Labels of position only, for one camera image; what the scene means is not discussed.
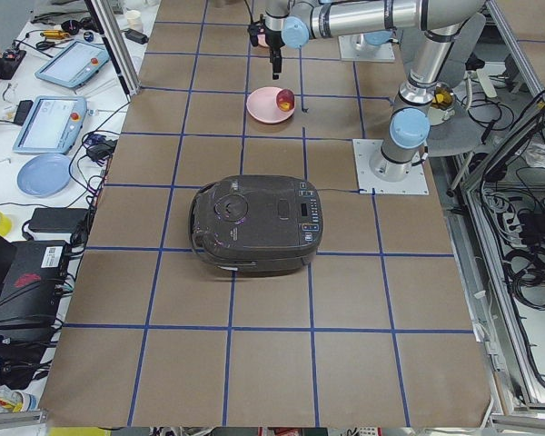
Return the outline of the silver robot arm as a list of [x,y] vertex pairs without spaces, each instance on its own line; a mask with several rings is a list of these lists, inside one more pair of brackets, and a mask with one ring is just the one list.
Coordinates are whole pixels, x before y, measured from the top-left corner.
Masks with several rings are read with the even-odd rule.
[[403,180],[430,131],[428,108],[440,72],[461,27],[482,1],[269,1],[247,32],[252,46],[264,35],[272,77],[282,71],[282,48],[300,49],[314,39],[414,27],[424,41],[395,98],[389,133],[370,159],[372,172],[388,182]]

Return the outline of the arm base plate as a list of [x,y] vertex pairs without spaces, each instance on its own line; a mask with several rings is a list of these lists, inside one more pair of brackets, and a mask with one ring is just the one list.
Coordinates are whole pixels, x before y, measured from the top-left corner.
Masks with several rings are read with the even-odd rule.
[[341,59],[352,62],[393,63],[392,31],[339,37]]
[[366,194],[428,195],[423,162],[416,152],[408,163],[382,155],[381,139],[353,139],[358,190]]

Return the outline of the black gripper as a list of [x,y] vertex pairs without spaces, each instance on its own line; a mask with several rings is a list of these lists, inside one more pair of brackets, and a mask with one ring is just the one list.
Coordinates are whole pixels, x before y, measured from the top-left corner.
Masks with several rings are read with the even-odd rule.
[[270,63],[272,65],[272,79],[278,80],[282,72],[282,40],[283,17],[266,15],[264,17],[265,42],[270,49]]

